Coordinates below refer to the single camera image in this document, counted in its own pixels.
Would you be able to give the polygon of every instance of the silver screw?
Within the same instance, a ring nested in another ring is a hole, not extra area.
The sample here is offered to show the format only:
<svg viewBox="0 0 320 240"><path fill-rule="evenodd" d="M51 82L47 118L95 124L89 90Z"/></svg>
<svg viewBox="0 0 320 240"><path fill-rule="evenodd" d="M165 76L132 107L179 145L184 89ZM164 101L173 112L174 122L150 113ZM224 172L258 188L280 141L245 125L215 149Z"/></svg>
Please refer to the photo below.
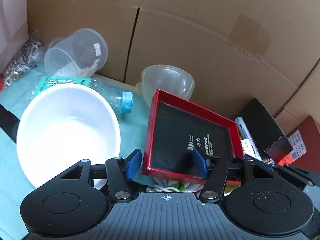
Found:
<svg viewBox="0 0 320 240"><path fill-rule="evenodd" d="M127 199L130 197L130 193L126 192L126 191L118 191L115 194L115 198L117 199Z"/></svg>
<svg viewBox="0 0 320 240"><path fill-rule="evenodd" d="M202 196L206 199L215 199L218 197L218 193L215 191L205 191L202 193Z"/></svg>

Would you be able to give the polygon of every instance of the clear plastic bottle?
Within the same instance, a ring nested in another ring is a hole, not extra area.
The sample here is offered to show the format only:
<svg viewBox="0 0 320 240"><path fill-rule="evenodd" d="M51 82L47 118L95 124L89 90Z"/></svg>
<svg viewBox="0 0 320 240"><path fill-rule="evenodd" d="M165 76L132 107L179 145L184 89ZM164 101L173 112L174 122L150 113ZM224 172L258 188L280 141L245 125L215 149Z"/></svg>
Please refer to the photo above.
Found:
<svg viewBox="0 0 320 240"><path fill-rule="evenodd" d="M127 91L120 91L116 87L110 86L101 78L36 76L28 88L26 102L30 104L38 94L49 87L67 83L81 84L90 87L102 95L115 112L122 114L131 113L133 94Z"/></svg>

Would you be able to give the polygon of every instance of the gray ribbed panel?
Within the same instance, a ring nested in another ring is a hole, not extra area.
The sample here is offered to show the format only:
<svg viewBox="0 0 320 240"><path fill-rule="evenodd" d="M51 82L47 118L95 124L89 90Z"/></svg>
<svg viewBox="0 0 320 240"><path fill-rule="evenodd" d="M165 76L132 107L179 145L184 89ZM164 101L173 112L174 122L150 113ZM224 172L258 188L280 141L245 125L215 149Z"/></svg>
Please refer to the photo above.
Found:
<svg viewBox="0 0 320 240"><path fill-rule="evenodd" d="M41 240L30 234L25 240ZM217 204L202 204L193 193L140 193L116 204L97 227L63 240L261 240L231 223ZM277 239L305 240L302 233Z"/></svg>

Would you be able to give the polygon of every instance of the bottle label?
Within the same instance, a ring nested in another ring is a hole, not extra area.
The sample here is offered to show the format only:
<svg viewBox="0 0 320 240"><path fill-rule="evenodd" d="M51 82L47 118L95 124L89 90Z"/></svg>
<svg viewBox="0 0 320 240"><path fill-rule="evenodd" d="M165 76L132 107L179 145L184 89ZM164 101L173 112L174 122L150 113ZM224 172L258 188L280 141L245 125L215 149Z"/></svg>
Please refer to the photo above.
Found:
<svg viewBox="0 0 320 240"><path fill-rule="evenodd" d="M80 84L86 87L89 86L91 78L79 77L52 77L44 76L41 78L35 90L35 96L39 95L42 91L60 84Z"/></svg>

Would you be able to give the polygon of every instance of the teal cloth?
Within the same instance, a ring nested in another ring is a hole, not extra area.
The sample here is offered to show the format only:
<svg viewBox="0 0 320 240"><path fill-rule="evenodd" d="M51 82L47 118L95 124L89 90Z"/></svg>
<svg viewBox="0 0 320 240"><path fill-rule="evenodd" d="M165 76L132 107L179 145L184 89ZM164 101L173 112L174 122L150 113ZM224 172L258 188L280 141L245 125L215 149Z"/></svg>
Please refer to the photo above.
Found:
<svg viewBox="0 0 320 240"><path fill-rule="evenodd" d="M44 66L31 70L27 76L0 92L0 104L19 119L26 109L26 92L31 90L34 77L44 75ZM120 156L127 157L134 149L144 150L149 109L143 98L134 94L131 114L118 115L121 134ZM0 237L3 240L21 240L27 229L20 216L20 204L35 188L24 175L17 157L16 144L0 129ZM136 182L154 185L151 177L136 175Z"/></svg>

